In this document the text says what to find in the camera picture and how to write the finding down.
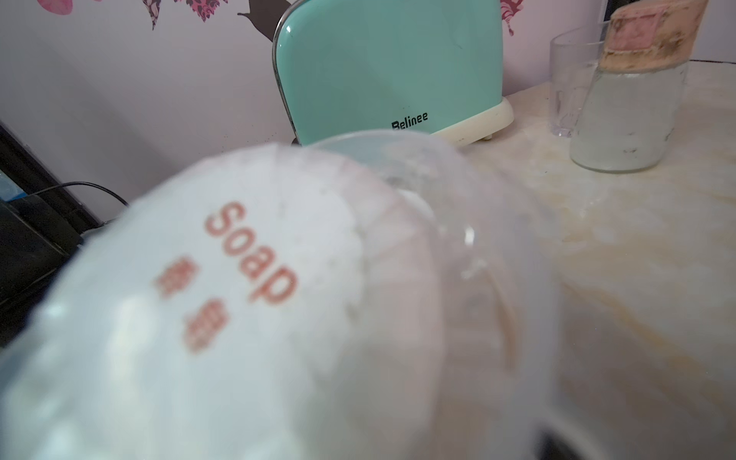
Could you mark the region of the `blue lid container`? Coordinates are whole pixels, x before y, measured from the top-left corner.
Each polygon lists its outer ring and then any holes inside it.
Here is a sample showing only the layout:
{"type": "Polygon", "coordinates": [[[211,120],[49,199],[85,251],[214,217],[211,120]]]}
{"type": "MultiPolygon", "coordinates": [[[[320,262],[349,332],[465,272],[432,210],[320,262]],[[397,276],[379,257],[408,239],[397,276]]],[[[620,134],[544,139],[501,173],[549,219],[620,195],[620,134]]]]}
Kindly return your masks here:
{"type": "MultiPolygon", "coordinates": [[[[509,178],[477,172],[427,134],[373,130],[288,147],[367,167],[419,199],[436,230],[445,354],[429,433],[413,459],[527,458],[559,343],[560,287],[538,239],[537,206],[509,178]]],[[[1,391],[21,335],[2,358],[1,391]]]]}

